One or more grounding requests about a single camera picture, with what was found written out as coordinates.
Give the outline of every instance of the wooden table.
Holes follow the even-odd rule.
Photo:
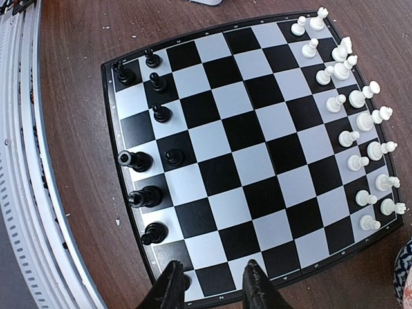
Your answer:
[[[401,196],[412,202],[412,2],[394,0],[223,0],[208,7],[181,0],[44,1],[42,99],[57,185],[77,245],[110,308],[134,308],[151,285],[126,214],[111,149],[100,65],[194,30],[260,15],[316,10],[350,35],[367,81],[380,82],[378,106],[395,110],[384,124]],[[405,226],[364,252],[281,290],[295,308],[398,308],[395,256],[412,232]],[[241,308],[240,304],[226,308]]]

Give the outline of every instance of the chessboard border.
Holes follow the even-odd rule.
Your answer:
[[[144,226],[143,221],[141,218],[137,218],[133,214],[133,209],[128,205],[127,202],[127,184],[125,183],[124,175],[122,172],[122,167],[118,164],[117,162],[117,142],[116,142],[116,135],[115,135],[115,128],[113,127],[113,119],[112,119],[112,111],[111,111],[111,106],[110,102],[115,102],[115,91],[112,88],[108,87],[108,80],[112,80],[112,72],[111,72],[111,65],[118,61],[121,60],[122,62],[129,62],[129,61],[134,61],[138,57],[142,57],[144,55],[144,50],[146,48],[152,48],[155,52],[158,50],[162,50],[164,48],[168,48],[177,44],[181,44],[187,41],[191,41],[194,39],[198,39],[200,37],[204,37],[209,34],[214,34],[214,33],[220,33],[220,32],[225,32],[228,30],[235,30],[238,28],[244,28],[248,26],[252,26],[255,24],[259,23],[271,23],[271,22],[280,22],[280,21],[287,21],[287,20],[295,20],[299,18],[299,16],[305,15],[307,17],[316,17],[317,12],[314,11],[303,11],[303,12],[292,12],[292,13],[281,13],[281,14],[275,14],[275,15],[266,15],[263,17],[253,17],[250,19],[244,19],[242,21],[235,21],[231,23],[226,23],[222,25],[217,25],[217,26],[212,26],[210,28],[202,29],[202,30],[196,30],[194,32],[190,33],[185,33],[183,35],[179,35],[177,37],[173,37],[172,39],[166,39],[164,41],[156,42],[154,44],[150,44],[147,46],[144,46],[143,48],[139,48],[135,51],[131,51],[121,57],[117,57],[113,60],[107,61],[104,64],[101,65],[101,72],[102,72],[102,83],[103,83],[103,91],[104,91],[104,100],[105,100],[105,105],[106,105],[106,116],[108,120],[108,127],[109,127],[109,134],[110,134],[110,140],[111,140],[111,145],[112,145],[112,150],[113,150],[113,158],[115,159],[115,165],[117,169],[117,174],[120,182],[120,186],[122,188],[122,195],[124,198],[124,203],[126,206],[126,211],[127,215],[129,216],[129,220],[132,226],[133,234],[136,239],[136,243],[138,245],[138,249],[140,251],[140,255],[144,261],[144,265],[146,268],[146,271],[149,275],[150,281],[152,284],[156,282],[156,277],[160,275],[159,272],[154,272],[153,268],[151,267],[151,262],[154,261],[155,257],[153,254],[152,250],[146,250],[140,242],[140,235],[139,235],[139,229],[138,229],[138,224],[140,226]],[[332,37],[339,43],[342,39],[342,36],[340,33],[337,31],[333,23],[331,22],[331,19],[327,17],[325,19],[325,23],[327,27],[329,28]],[[359,86],[364,86],[366,85],[365,80],[363,79],[362,75],[358,71],[357,67],[354,67],[354,70],[352,70],[357,84]],[[376,108],[376,105],[372,100],[367,101],[368,109],[374,110]],[[386,136],[381,128],[381,126],[375,126],[377,130],[377,134],[379,136],[380,140],[386,141]],[[385,154],[385,161],[386,165],[388,167],[388,171],[390,174],[396,174],[396,169],[393,164],[393,160],[391,157],[391,154]],[[400,201],[400,193],[398,189],[393,189],[392,192],[393,198],[395,201]],[[354,254],[357,254],[359,252],[362,252],[363,250],[369,248],[376,242],[380,241],[383,237],[391,234],[395,230],[399,229],[401,226],[403,226],[404,222],[401,216],[397,216],[395,220],[393,220],[391,223],[388,223],[386,226],[386,229],[381,229],[380,231],[372,234],[370,237],[348,247],[345,251],[345,255],[341,254],[334,254],[330,257],[328,257],[325,260],[322,260],[321,262],[323,263],[318,263],[320,264],[317,268],[314,268],[313,266],[306,267],[306,268],[301,268],[300,271],[296,273],[300,273],[300,276],[289,280],[287,282],[282,282],[279,279],[274,279],[272,282],[276,286],[276,288],[283,288],[285,286],[292,285],[298,281],[301,281],[303,279],[306,279],[308,277],[311,277],[315,274],[318,274],[319,272],[323,272],[324,270],[328,270],[329,268],[335,266],[336,264],[346,261],[348,256],[353,256]],[[238,301],[241,301],[242,293],[241,291],[234,291],[234,292],[229,292],[225,295],[224,300],[220,300],[218,297],[219,295],[215,295],[212,297],[206,297],[204,299],[199,299],[196,301],[191,301],[190,306],[185,303],[185,308],[214,308],[217,306],[223,306],[225,304],[230,304],[230,303],[235,303]]]

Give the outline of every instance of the black chess piece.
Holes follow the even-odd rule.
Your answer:
[[[152,165],[152,158],[148,154],[130,153],[127,150],[118,154],[117,161],[121,166],[131,167],[138,173],[146,172]]]
[[[118,81],[125,86],[130,86],[136,79],[133,71],[125,68],[120,60],[113,64],[113,71],[117,74]]]
[[[168,122],[172,116],[172,112],[170,109],[165,108],[164,106],[161,106],[159,104],[154,105],[152,109],[154,113],[154,119],[157,122]]]
[[[183,275],[183,280],[185,281],[185,291],[191,287],[192,280],[188,275]]]
[[[155,90],[156,92],[163,92],[166,90],[167,81],[163,77],[160,77],[159,74],[153,72],[152,74],[150,74],[149,78],[152,82],[153,90]]]
[[[165,152],[165,159],[170,166],[181,166],[185,155],[180,149],[173,148]]]
[[[133,208],[154,207],[163,200],[163,192],[159,187],[149,185],[142,190],[132,191],[129,194],[129,203]]]
[[[146,66],[149,68],[157,68],[162,63],[162,58],[153,53],[151,48],[146,48],[144,50],[144,55],[146,57]]]
[[[152,243],[161,243],[167,237],[167,227],[163,223],[150,223],[144,230],[144,234],[140,238],[146,246]]]

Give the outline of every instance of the wood grain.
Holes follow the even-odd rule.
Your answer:
[[[394,0],[223,0],[207,7],[181,0],[44,1],[42,99],[50,155],[73,235],[110,308],[134,308],[150,289],[123,204],[106,121],[100,65],[146,44],[260,15],[328,7],[350,35],[367,81],[377,80],[378,106],[395,110],[384,124],[399,143],[394,159],[401,195],[412,193],[412,2]],[[115,220],[120,219],[120,226]],[[345,262],[281,290],[295,308],[398,308],[395,256],[412,233],[405,227]],[[225,308],[241,308],[240,304]]]

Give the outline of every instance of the chessboard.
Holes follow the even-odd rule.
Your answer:
[[[308,22],[298,37],[290,29],[301,15]],[[183,264],[191,282],[186,308],[238,301],[250,259],[282,287],[403,224],[395,212],[385,216],[380,210],[385,199],[399,201],[398,190],[375,186],[378,175],[395,176],[390,155],[359,171],[348,169],[350,156],[368,156],[371,142],[386,139],[380,125],[368,132],[357,127],[357,116],[375,109],[372,100],[358,109],[346,102],[338,113],[327,110],[329,98],[349,97],[365,82],[356,66],[346,80],[332,76],[325,86],[316,81],[319,70],[335,64],[332,50],[341,38],[329,18],[323,30],[312,29],[309,20],[315,16],[275,15],[216,26],[102,65],[113,153],[136,241],[152,282],[170,260]],[[319,45],[309,59],[301,50],[313,38]],[[147,48],[159,56],[154,59],[159,66],[146,63]],[[123,73],[133,72],[127,86],[113,69],[119,65]],[[156,115],[166,112],[161,121],[154,106]],[[343,131],[359,131],[360,138],[342,147]],[[183,155],[174,157],[174,164],[165,157],[171,149]],[[147,154],[150,167],[138,172],[123,166],[118,155],[124,151]],[[161,201],[136,207],[130,195],[148,186],[161,190]],[[378,202],[359,206],[360,190]],[[380,228],[360,228],[365,215]],[[143,245],[152,223],[166,226],[167,237]]]

